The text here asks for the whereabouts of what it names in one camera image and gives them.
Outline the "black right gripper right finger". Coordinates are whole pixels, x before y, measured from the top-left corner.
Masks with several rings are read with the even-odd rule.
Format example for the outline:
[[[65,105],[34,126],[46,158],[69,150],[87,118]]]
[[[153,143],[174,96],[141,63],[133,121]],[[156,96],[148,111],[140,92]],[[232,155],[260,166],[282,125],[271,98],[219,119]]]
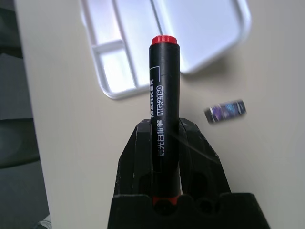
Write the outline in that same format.
[[[182,191],[189,196],[220,196],[230,193],[220,159],[198,126],[181,118],[179,166]]]

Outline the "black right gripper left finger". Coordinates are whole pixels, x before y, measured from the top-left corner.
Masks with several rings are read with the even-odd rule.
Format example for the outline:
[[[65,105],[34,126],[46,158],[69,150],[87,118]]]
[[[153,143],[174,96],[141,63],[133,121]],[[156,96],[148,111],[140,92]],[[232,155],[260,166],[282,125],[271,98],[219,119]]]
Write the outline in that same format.
[[[133,130],[118,162],[114,195],[152,195],[151,123]]]

